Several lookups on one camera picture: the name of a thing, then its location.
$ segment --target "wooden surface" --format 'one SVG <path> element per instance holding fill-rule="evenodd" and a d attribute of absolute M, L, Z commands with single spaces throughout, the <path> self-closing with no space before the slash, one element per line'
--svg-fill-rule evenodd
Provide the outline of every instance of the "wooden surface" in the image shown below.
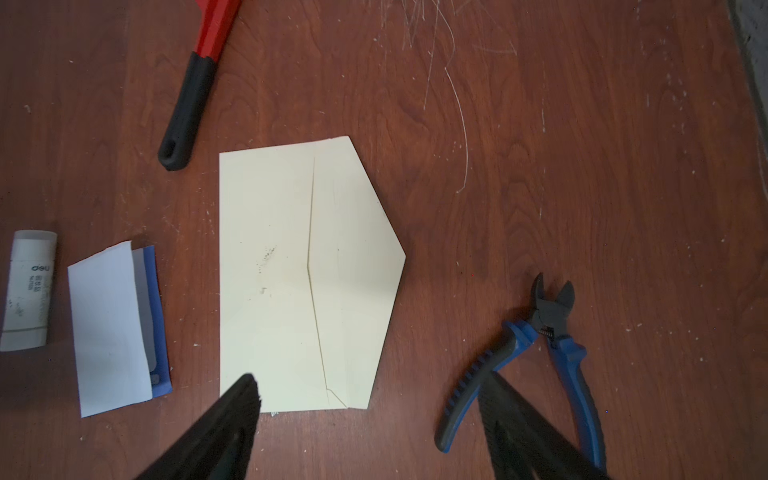
<path fill-rule="evenodd" d="M 4 478 L 131 478 L 211 405 L 217 154 L 344 134 L 408 256 L 370 407 L 262 415 L 250 478 L 491 478 L 476 408 L 450 454 L 432 437 L 539 271 L 574 282 L 612 476 L 764 475 L 765 157 L 724 2 L 440 12 L 244 0 L 168 173 L 194 2 L 0 4 L 0 270 L 14 230 L 59 233 L 48 345 L 0 355 Z M 174 391 L 80 419 L 65 269 L 126 239 L 157 247 Z M 575 441 L 543 345 L 503 373 Z"/>

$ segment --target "open envelope flap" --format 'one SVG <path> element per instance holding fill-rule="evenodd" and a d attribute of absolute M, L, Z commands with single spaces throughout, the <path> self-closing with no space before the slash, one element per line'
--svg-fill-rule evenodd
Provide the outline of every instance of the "open envelope flap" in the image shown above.
<path fill-rule="evenodd" d="M 307 270 L 310 145 L 220 156 L 220 391 L 251 372 L 267 412 L 329 408 Z"/>
<path fill-rule="evenodd" d="M 316 142 L 314 157 L 310 281 L 326 381 L 366 409 L 406 256 L 349 137 Z"/>

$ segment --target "glue stick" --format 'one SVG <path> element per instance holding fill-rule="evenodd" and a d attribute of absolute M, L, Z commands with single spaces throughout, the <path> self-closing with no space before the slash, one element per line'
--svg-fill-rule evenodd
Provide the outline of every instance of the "glue stick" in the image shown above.
<path fill-rule="evenodd" d="M 13 236 L 0 352 L 45 345 L 56 233 L 19 230 Z"/>

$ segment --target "wooden table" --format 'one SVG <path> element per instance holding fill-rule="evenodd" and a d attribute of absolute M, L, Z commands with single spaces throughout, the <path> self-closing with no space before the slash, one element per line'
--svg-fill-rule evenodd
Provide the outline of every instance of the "wooden table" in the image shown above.
<path fill-rule="evenodd" d="M 262 415 L 250 478 L 491 478 L 476 408 L 432 437 L 539 271 L 576 287 L 611 475 L 764 474 L 768 164 L 724 2 L 439 10 L 244 0 L 168 173 L 194 2 L 0 5 L 0 270 L 59 233 L 48 345 L 0 355 L 4 478 L 131 478 L 213 403 L 217 155 L 344 134 L 408 257 L 370 407 Z M 174 391 L 80 419 L 66 266 L 126 239 L 157 247 Z M 575 441 L 543 339 L 503 373 Z"/>

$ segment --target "diagonal cutting pliers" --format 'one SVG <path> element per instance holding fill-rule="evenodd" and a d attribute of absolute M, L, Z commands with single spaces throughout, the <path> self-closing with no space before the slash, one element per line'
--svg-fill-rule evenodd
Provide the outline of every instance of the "diagonal cutting pliers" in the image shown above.
<path fill-rule="evenodd" d="M 544 274 L 538 274 L 531 288 L 532 305 L 528 318 L 516 323 L 504 322 L 502 339 L 483 352 L 458 381 L 435 434 L 435 444 L 441 452 L 450 450 L 458 426 L 477 397 L 480 385 L 491 372 L 499 371 L 510 363 L 533 345 L 541 334 L 547 337 L 552 362 L 568 394 L 576 418 L 581 453 L 594 466 L 605 470 L 605 444 L 600 418 L 581 374 L 580 364 L 587 350 L 568 335 L 568 315 L 575 300 L 571 282 L 566 282 L 554 301 L 545 299 Z"/>

